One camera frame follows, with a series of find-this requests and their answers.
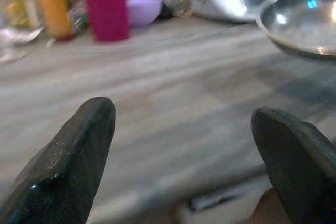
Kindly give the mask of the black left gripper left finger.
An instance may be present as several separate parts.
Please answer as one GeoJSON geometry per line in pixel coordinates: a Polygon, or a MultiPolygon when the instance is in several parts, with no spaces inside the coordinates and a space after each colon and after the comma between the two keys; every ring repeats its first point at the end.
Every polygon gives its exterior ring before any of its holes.
{"type": "Polygon", "coordinates": [[[1,223],[86,223],[116,129],[106,97],[83,103],[18,174],[1,223]]]}

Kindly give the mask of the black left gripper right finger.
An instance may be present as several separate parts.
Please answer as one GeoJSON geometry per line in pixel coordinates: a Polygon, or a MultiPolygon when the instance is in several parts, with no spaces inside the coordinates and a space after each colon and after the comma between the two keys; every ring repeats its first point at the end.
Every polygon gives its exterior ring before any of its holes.
{"type": "Polygon", "coordinates": [[[335,223],[335,145],[313,124],[257,108],[251,131],[270,182],[292,223],[335,223]]]}

